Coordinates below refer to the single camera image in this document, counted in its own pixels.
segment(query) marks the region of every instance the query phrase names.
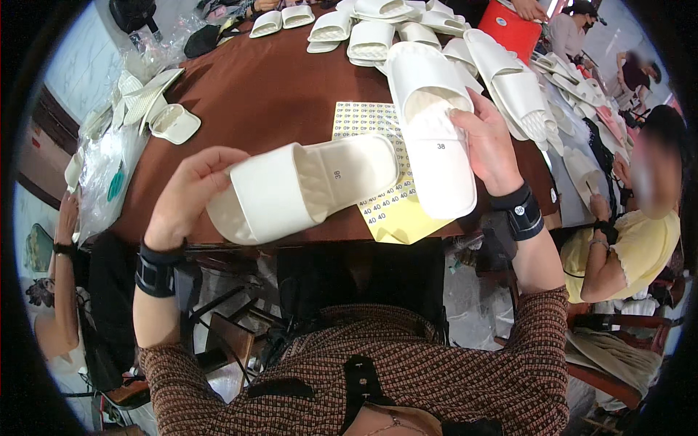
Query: patterned sweater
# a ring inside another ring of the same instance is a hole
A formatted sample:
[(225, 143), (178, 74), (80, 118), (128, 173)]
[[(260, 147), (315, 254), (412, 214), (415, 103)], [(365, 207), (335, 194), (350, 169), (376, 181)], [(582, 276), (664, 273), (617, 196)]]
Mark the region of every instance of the patterned sweater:
[(486, 419), (505, 435), (556, 435), (569, 414), (567, 297), (522, 296), (497, 352), (440, 345), (401, 308), (335, 306), (333, 327), (296, 339), (227, 405), (180, 345), (142, 349), (140, 361), (162, 435), (339, 435), (364, 401), (425, 410), (444, 428)]

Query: red bucket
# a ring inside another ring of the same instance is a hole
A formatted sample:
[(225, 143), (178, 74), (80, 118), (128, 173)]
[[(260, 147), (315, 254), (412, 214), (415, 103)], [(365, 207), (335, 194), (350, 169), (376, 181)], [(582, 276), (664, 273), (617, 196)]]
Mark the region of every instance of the red bucket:
[(489, 2), (477, 27), (511, 52), (516, 52), (526, 65), (543, 28), (540, 24), (526, 21), (499, 0)]

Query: wristband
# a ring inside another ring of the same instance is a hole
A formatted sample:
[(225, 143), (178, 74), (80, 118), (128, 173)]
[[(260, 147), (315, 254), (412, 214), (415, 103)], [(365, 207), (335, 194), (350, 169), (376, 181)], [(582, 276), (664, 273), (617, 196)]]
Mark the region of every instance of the wristband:
[(182, 263), (184, 242), (179, 248), (167, 252), (153, 251), (141, 240), (136, 259), (135, 283), (150, 296), (164, 298), (175, 295), (175, 267)]
[(526, 182), (513, 193), (492, 197), (490, 204), (495, 211), (507, 212), (515, 241), (531, 239), (543, 230), (544, 221), (540, 207)]
[(601, 233), (606, 235), (606, 240), (610, 246), (618, 241), (618, 230), (608, 221), (596, 220), (594, 223), (594, 231), (601, 230)]

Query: brown table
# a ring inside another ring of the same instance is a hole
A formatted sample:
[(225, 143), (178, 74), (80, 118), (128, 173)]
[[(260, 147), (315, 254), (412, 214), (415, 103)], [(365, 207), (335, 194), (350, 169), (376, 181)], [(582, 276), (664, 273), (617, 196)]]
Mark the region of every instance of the brown table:
[[(313, 12), (317, 17), (329, 10), (314, 5)], [(247, 22), (240, 29), (251, 27), (252, 23)], [(187, 156), (214, 145), (255, 155), (291, 142), (324, 142), (332, 137), (336, 102), (392, 102), (385, 76), (375, 68), (349, 63), (347, 41), (329, 53), (307, 53), (306, 39), (311, 29), (311, 25), (283, 29), (256, 39), (246, 34), (236, 36), (213, 52), (181, 65), (186, 70), (165, 97), (201, 118), (201, 128), (182, 145), (150, 138), (128, 186), (121, 216), (112, 226), (118, 236), (132, 243), (141, 239), (158, 196)], [(532, 186), (543, 215), (555, 214), (558, 204), (551, 202), (552, 177), (535, 144), (514, 141), (514, 150), (521, 174)], [(475, 211), (433, 236), (471, 233), (477, 229), (488, 203), (487, 192), (478, 181)], [(372, 237), (359, 209), (348, 207), (323, 224), (288, 236), (276, 245), (355, 239)], [(202, 246), (225, 242), (206, 212), (188, 240)]]

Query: sticker sheet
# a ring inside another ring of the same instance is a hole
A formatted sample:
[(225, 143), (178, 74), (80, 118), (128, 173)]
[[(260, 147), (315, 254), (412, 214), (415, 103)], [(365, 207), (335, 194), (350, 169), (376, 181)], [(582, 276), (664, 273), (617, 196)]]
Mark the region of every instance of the sticker sheet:
[(397, 184), (357, 204), (377, 242), (411, 244), (453, 220), (434, 220), (419, 205), (410, 158), (397, 125), (395, 106), (388, 103), (337, 102), (332, 139), (375, 133), (395, 147), (400, 175)]

